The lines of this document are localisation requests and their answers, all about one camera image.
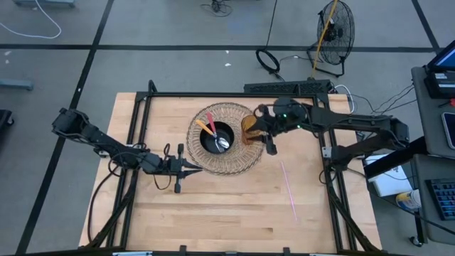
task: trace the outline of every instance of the computer monitor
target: computer monitor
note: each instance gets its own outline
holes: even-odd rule
[[[455,41],[430,61],[428,68],[432,72],[455,71]]]

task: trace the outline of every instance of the white cable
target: white cable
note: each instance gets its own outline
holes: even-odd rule
[[[0,22],[0,26],[4,27],[7,31],[9,31],[11,33],[15,33],[18,36],[25,36],[25,37],[30,37],[30,38],[43,38],[43,39],[54,39],[54,38],[57,38],[62,33],[62,29],[60,28],[60,26],[51,17],[49,17],[49,15],[43,10],[43,8],[41,8],[41,5],[38,3],[38,0],[35,0],[35,2],[36,2],[36,5],[38,5],[38,8],[43,12],[43,14],[46,17],[48,17],[50,19],[50,21],[52,21],[52,23],[54,23],[57,26],[57,28],[58,28],[58,34],[57,35],[55,35],[55,36],[27,35],[27,34],[22,34],[22,33],[15,32],[15,31],[11,30],[7,26],[5,26],[2,22]]]
[[[352,105],[352,110],[350,111],[350,113],[351,114],[354,113],[354,111],[355,111],[354,99],[353,99],[353,96],[350,94],[349,89],[345,85],[337,85],[337,86],[335,86],[335,89],[338,88],[338,87],[343,87],[348,92],[348,95],[349,95],[349,98],[350,98],[350,103]]]

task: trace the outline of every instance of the spoon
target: spoon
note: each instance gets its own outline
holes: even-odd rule
[[[217,147],[218,151],[220,153],[223,153],[225,150],[224,148],[220,147],[216,141],[215,134],[208,128],[204,123],[202,123],[199,119],[196,120],[196,124],[198,124],[202,129],[204,129],[207,133],[209,133],[213,138],[215,138],[215,146]]]
[[[208,118],[208,121],[210,122],[210,126],[212,127],[213,137],[215,138],[216,143],[224,149],[229,148],[229,142],[225,138],[219,137],[216,134],[216,128],[215,128],[215,123],[213,122],[212,113],[207,112],[207,118]]]

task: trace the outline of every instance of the office chair wheel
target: office chair wheel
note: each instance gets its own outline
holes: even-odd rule
[[[410,238],[409,238],[409,241],[410,241],[413,245],[415,245],[415,246],[417,246],[417,247],[423,246],[423,243],[420,242],[419,239],[418,239],[417,237],[410,237]]]
[[[13,117],[9,117],[8,121],[6,122],[6,125],[11,126],[14,124],[14,119]]]

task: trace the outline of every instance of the black bowl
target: black bowl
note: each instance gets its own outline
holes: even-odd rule
[[[224,122],[214,122],[214,124],[217,136],[225,139],[229,143],[229,147],[225,149],[225,151],[223,152],[225,153],[230,149],[232,143],[234,143],[234,131],[228,124]],[[220,153],[220,151],[216,147],[215,138],[213,138],[213,136],[206,132],[204,129],[200,132],[199,139],[200,144],[205,150],[209,151],[212,154],[223,154]]]

